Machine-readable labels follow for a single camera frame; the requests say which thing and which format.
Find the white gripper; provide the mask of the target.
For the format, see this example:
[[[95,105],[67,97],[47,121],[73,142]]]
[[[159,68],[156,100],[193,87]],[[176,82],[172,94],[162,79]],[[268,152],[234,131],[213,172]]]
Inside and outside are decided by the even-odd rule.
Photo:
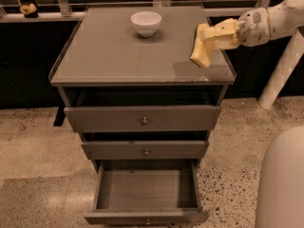
[[[226,19],[202,33],[202,42],[213,50],[233,49],[240,44],[255,47],[270,40],[269,15],[265,8],[252,9],[238,20]]]

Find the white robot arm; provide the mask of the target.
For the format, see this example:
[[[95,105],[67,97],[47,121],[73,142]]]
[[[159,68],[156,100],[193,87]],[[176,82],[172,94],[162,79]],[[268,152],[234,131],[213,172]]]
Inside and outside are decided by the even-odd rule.
[[[199,37],[208,53],[216,49],[259,46],[289,36],[259,104],[270,107],[303,55],[304,0],[252,9],[206,29]],[[264,155],[256,204],[255,228],[304,228],[304,126],[278,134]]]

